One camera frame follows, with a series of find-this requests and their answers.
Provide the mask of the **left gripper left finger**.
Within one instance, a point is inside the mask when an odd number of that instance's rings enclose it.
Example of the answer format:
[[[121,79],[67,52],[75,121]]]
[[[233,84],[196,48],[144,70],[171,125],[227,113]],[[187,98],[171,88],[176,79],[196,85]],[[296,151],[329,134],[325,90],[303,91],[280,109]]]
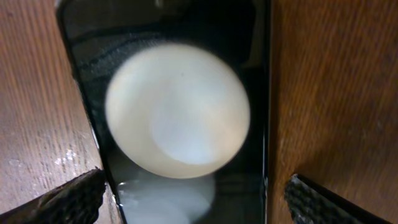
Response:
[[[93,224],[99,217],[105,190],[105,173],[95,168],[1,214],[1,223]]]

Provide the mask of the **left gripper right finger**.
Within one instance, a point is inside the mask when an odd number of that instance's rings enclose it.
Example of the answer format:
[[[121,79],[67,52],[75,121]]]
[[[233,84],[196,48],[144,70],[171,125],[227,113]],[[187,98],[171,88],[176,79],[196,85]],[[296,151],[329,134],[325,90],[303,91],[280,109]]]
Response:
[[[292,220],[298,224],[388,224],[300,174],[294,174],[287,182],[284,200]]]

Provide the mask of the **black Galaxy flip smartphone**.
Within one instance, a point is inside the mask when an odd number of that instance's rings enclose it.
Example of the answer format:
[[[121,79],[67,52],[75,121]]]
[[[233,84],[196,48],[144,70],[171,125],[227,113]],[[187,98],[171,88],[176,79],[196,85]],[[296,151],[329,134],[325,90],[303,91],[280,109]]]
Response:
[[[124,223],[265,223],[270,1],[55,2]]]

